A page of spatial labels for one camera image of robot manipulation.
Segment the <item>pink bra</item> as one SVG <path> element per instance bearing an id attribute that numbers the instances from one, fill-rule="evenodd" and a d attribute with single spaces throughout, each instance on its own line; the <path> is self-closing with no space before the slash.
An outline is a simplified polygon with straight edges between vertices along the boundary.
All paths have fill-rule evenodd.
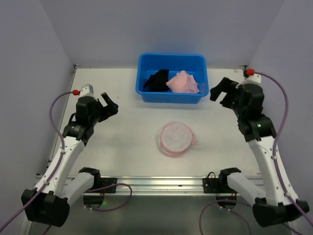
<path id="1" fill-rule="evenodd" d="M 173 93 L 197 94 L 199 93 L 198 83 L 195 81 L 193 75 L 186 71 L 178 72 L 171 78 L 166 85 Z"/>

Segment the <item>black bra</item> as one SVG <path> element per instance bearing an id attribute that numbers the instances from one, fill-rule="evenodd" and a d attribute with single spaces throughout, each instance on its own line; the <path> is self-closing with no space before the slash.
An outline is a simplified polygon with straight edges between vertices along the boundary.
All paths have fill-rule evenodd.
<path id="1" fill-rule="evenodd" d="M 169 70 L 162 69 L 155 74 L 150 75 L 148 79 L 144 80 L 144 92 L 167 92 L 169 87 L 166 85 L 168 82 Z"/>

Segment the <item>white mesh laundry bag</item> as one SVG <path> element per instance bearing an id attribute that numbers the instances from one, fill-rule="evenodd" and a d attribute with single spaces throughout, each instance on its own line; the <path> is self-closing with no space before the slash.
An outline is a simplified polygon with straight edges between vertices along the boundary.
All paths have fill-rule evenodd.
<path id="1" fill-rule="evenodd" d="M 179 121 L 165 124 L 157 137 L 159 150 L 169 157 L 178 157 L 188 151 L 196 142 L 192 129 Z"/>

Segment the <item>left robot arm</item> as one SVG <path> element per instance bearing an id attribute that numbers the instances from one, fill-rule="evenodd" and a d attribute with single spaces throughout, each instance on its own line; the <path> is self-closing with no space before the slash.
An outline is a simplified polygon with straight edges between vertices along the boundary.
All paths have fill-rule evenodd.
<path id="1" fill-rule="evenodd" d="M 118 112 L 118 105 L 107 93 L 101 96 L 106 106 L 92 95 L 79 92 L 76 111 L 64 127 L 55 158 L 35 187 L 26 189 L 21 196 L 29 221 L 61 227 L 69 215 L 70 207 L 81 194 L 100 187 L 101 174 L 95 168 L 84 167 L 71 183 L 67 184 L 66 180 L 93 135 L 95 125 Z"/>

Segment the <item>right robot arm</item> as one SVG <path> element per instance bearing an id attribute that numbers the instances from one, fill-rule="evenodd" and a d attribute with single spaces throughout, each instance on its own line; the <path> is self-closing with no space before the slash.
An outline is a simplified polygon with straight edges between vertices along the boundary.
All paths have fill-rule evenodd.
<path id="1" fill-rule="evenodd" d="M 247 79 L 243 83 L 224 77 L 210 90 L 210 100 L 231 109 L 237 117 L 238 129 L 252 150 L 264 182 L 264 189 L 253 184 L 236 167 L 220 171 L 223 188 L 239 193 L 252 207 L 253 215 L 261 227 L 294 221 L 309 212 L 306 201 L 299 199 L 284 170 L 275 138 L 274 125 L 263 114 L 264 93 L 260 79 Z"/>

